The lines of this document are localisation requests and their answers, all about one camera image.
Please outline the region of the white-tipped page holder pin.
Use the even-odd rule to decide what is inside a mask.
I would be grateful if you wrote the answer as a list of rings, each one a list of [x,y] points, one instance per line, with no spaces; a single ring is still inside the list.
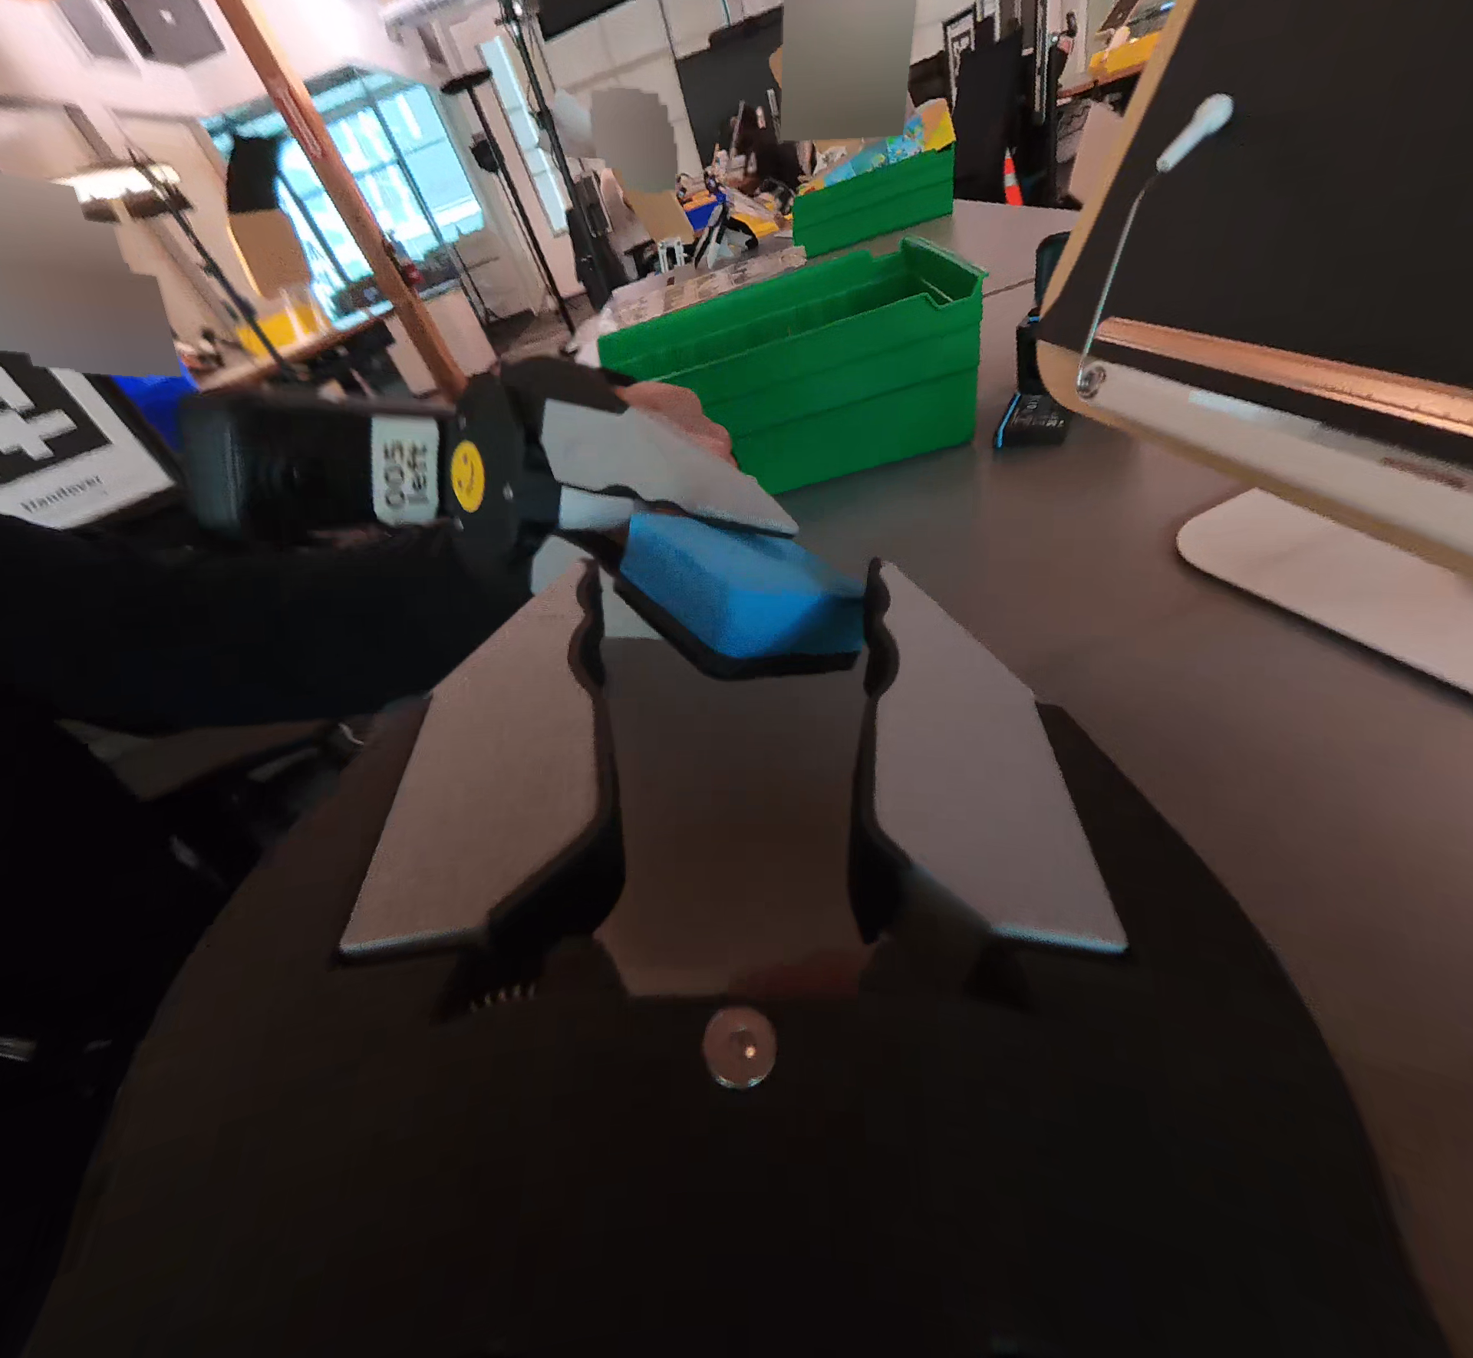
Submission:
[[[1218,92],[1211,97],[1203,97],[1190,118],[1181,126],[1179,133],[1176,133],[1168,144],[1161,147],[1161,151],[1155,156],[1155,162],[1147,179],[1143,181],[1139,189],[1135,189],[1132,205],[1124,214],[1121,233],[1116,237],[1111,261],[1107,265],[1107,276],[1102,279],[1102,288],[1099,292],[1093,313],[1089,317],[1089,329],[1085,333],[1082,348],[1078,352],[1077,361],[1077,395],[1092,401],[1095,392],[1101,389],[1107,369],[1101,366],[1093,358],[1093,343],[1099,335],[1099,326],[1102,323],[1102,317],[1107,313],[1107,305],[1111,299],[1111,288],[1116,283],[1116,273],[1121,267],[1121,261],[1124,256],[1128,235],[1133,232],[1133,222],[1138,218],[1138,212],[1143,202],[1147,201],[1149,191],[1166,179],[1172,169],[1178,169],[1201,144],[1214,138],[1221,135],[1235,117],[1235,100],[1227,92]]]

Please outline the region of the green plastic bin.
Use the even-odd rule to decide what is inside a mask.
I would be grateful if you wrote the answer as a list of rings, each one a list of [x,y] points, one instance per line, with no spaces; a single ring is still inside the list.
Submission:
[[[952,212],[954,146],[795,197],[791,243],[809,257],[926,225]]]
[[[902,237],[602,335],[600,363],[685,388],[770,493],[975,439],[986,269]]]

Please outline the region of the blue black foam eraser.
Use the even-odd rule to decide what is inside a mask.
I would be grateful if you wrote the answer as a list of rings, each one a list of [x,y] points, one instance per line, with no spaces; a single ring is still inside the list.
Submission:
[[[716,682],[842,672],[866,645],[866,585],[791,537],[636,513],[612,589]]]

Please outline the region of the black light stand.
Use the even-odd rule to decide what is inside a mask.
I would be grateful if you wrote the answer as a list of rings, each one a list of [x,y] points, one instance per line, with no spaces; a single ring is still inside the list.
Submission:
[[[562,243],[557,237],[566,232],[565,198],[548,151],[543,147],[543,126],[536,114],[533,91],[525,70],[522,41],[516,32],[512,8],[499,5],[494,37],[481,49],[492,70],[494,97],[508,121],[508,136],[519,166],[514,177],[525,202],[522,221],[526,235],[543,279],[562,317],[566,331],[565,342],[569,343],[575,335],[575,317],[566,305],[557,273],[557,256],[562,254]]]

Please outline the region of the white printed sign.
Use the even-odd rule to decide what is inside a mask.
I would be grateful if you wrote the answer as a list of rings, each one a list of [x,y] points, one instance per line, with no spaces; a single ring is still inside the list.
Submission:
[[[174,450],[107,374],[2,355],[2,516],[100,529],[178,503]]]

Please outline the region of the person's left hand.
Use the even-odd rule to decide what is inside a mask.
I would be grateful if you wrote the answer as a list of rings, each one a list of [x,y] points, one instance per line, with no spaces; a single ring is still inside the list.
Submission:
[[[644,382],[618,388],[618,395],[633,410],[641,410],[669,428],[674,428],[696,447],[708,450],[719,460],[737,467],[727,429],[708,417],[696,395],[687,388]]]

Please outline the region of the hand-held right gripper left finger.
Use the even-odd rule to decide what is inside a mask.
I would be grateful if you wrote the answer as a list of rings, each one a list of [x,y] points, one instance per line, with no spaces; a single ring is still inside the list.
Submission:
[[[597,567],[573,561],[429,694],[343,958],[536,955],[625,891]]]

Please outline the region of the black wooden book stand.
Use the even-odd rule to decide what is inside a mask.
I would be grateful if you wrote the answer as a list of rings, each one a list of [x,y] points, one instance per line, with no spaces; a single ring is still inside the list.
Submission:
[[[1211,94],[1230,126],[1143,202]],[[1470,0],[1176,0],[1039,323],[1066,407],[1246,484],[1178,553],[1470,692]]]

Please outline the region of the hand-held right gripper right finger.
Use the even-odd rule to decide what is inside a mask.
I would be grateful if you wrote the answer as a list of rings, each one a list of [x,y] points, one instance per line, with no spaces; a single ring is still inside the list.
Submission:
[[[1126,930],[1035,692],[888,560],[865,593],[852,861],[897,911],[1123,957]]]

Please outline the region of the blue plastic crate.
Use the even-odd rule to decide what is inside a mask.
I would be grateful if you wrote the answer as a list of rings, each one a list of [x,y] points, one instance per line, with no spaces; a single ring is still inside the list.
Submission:
[[[131,401],[139,407],[144,419],[157,429],[158,439],[169,447],[181,447],[181,404],[196,392],[192,373],[148,374],[137,378],[118,378],[125,386]]]

